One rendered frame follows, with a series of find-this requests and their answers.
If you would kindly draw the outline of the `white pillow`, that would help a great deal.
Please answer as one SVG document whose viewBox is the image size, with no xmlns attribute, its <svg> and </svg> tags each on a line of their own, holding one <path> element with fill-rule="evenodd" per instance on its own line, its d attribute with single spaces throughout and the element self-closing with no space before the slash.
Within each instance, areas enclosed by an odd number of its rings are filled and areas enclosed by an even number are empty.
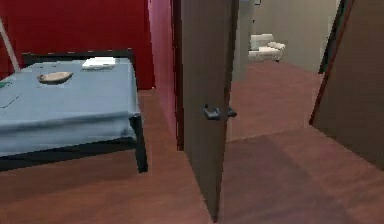
<svg viewBox="0 0 384 224">
<path fill-rule="evenodd" d="M 116 65 L 116 59 L 113 57 L 94 57 L 87 59 L 82 68 L 85 70 L 96 70 L 114 67 Z"/>
</svg>

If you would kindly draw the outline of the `brown room door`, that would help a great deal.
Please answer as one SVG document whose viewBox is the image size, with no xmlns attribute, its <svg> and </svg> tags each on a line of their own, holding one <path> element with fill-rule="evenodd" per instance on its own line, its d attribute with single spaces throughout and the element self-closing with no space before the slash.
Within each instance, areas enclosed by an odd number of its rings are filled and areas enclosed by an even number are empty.
<svg viewBox="0 0 384 224">
<path fill-rule="evenodd" d="M 311 125 L 384 171 L 384 0 L 353 0 Z"/>
<path fill-rule="evenodd" d="M 239 0 L 181 0 L 184 151 L 218 221 Z M 218 108 L 207 120 L 203 107 Z"/>
</svg>

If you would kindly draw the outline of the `grey slanted pole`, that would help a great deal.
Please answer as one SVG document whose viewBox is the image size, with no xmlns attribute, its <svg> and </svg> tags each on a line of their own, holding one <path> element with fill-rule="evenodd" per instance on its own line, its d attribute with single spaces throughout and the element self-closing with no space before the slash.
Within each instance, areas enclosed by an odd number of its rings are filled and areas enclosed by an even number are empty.
<svg viewBox="0 0 384 224">
<path fill-rule="evenodd" d="M 1 17 L 0 17 L 0 36 L 3 39 L 7 54 L 10 58 L 10 61 L 11 61 L 11 64 L 12 64 L 14 71 L 20 72 L 21 71 L 20 65 L 18 63 L 17 57 L 15 55 L 15 52 L 13 50 L 9 36 L 8 36 L 7 31 L 5 29 L 5 26 L 4 26 L 4 22 L 3 22 Z"/>
</svg>

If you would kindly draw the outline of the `white sofa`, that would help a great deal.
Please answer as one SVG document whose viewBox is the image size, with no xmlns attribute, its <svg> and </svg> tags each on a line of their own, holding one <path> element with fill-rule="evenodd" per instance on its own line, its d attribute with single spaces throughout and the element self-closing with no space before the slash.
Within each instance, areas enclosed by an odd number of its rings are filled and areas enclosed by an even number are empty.
<svg viewBox="0 0 384 224">
<path fill-rule="evenodd" d="M 279 62 L 286 45 L 275 42 L 272 34 L 253 34 L 250 39 L 250 61 L 272 60 Z"/>
</svg>

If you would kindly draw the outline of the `tan flat object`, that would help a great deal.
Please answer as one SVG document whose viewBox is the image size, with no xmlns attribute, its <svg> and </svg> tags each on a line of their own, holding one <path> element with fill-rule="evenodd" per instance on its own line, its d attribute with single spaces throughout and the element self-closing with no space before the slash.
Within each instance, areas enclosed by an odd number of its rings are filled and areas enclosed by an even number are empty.
<svg viewBox="0 0 384 224">
<path fill-rule="evenodd" d="M 49 74 L 42 74 L 37 77 L 41 84 L 57 85 L 62 84 L 73 76 L 72 72 L 54 72 Z"/>
</svg>

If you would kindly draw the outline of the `blue bed with black frame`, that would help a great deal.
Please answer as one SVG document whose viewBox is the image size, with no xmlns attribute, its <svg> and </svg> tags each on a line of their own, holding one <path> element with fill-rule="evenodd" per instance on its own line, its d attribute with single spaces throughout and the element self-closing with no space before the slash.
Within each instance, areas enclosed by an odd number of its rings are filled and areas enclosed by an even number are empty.
<svg viewBox="0 0 384 224">
<path fill-rule="evenodd" d="M 113 57 L 114 67 L 85 70 L 89 58 Z M 108 144 L 133 148 L 139 172 L 148 170 L 143 117 L 138 102 L 135 56 L 131 49 L 27 56 L 33 63 L 0 82 L 0 158 L 45 161 L 80 147 Z M 72 72 L 62 84 L 37 77 Z"/>
</svg>

